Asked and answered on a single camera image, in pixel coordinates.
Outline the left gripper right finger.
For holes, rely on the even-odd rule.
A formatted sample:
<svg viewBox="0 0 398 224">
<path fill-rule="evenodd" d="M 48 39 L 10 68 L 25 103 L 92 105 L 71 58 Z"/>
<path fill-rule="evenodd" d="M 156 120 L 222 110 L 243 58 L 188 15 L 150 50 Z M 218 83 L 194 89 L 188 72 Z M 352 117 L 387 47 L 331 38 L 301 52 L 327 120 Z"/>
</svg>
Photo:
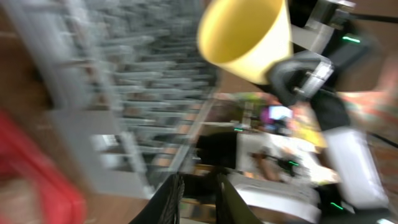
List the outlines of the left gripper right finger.
<svg viewBox="0 0 398 224">
<path fill-rule="evenodd" d="M 262 224 L 237 190 L 223 174 L 217 175 L 216 223 L 217 224 Z"/>
</svg>

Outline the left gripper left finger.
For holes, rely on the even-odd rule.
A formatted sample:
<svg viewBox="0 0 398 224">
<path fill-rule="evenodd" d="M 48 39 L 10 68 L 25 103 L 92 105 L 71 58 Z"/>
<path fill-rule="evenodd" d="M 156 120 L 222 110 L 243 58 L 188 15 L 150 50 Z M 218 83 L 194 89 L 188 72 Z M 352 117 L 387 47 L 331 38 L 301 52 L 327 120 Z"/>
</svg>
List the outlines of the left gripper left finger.
<svg viewBox="0 0 398 224">
<path fill-rule="evenodd" d="M 179 224 L 180 201 L 184 190 L 182 176 L 170 175 L 129 224 Z"/>
</svg>

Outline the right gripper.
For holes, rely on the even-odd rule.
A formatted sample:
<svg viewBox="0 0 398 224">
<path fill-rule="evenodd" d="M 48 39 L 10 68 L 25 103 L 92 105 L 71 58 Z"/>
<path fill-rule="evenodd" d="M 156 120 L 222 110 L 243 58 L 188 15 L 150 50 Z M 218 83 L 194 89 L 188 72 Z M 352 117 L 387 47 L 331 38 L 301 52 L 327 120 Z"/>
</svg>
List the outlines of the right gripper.
<svg viewBox="0 0 398 224">
<path fill-rule="evenodd" d="M 277 62 L 267 73 L 273 94 L 284 106 L 311 99 L 334 71 L 330 59 L 311 51 Z"/>
</svg>

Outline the yellow plastic cup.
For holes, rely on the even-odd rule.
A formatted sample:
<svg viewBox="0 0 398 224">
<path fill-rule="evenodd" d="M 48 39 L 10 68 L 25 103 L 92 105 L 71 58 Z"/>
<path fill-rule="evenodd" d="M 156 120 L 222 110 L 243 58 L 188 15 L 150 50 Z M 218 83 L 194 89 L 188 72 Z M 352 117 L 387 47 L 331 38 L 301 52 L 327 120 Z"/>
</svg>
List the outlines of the yellow plastic cup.
<svg viewBox="0 0 398 224">
<path fill-rule="evenodd" d="M 292 55 L 287 1 L 212 1 L 198 26 L 197 46 L 207 62 L 266 85 L 271 67 Z"/>
</svg>

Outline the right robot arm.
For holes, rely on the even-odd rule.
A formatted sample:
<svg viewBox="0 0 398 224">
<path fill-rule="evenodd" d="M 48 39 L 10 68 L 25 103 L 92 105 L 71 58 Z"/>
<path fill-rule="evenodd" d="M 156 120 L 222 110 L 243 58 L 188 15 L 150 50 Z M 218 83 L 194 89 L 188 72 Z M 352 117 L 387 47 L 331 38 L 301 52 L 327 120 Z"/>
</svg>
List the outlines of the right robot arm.
<svg viewBox="0 0 398 224">
<path fill-rule="evenodd" d="M 326 159 L 340 177 L 318 188 L 320 221 L 390 222 L 389 200 L 366 135 L 352 124 L 335 90 L 340 76 L 370 52 L 373 42 L 353 24 L 351 1 L 292 1 L 289 7 L 303 32 L 295 41 L 302 51 L 276 63 L 268 80 L 283 105 L 310 103 L 326 141 Z"/>
</svg>

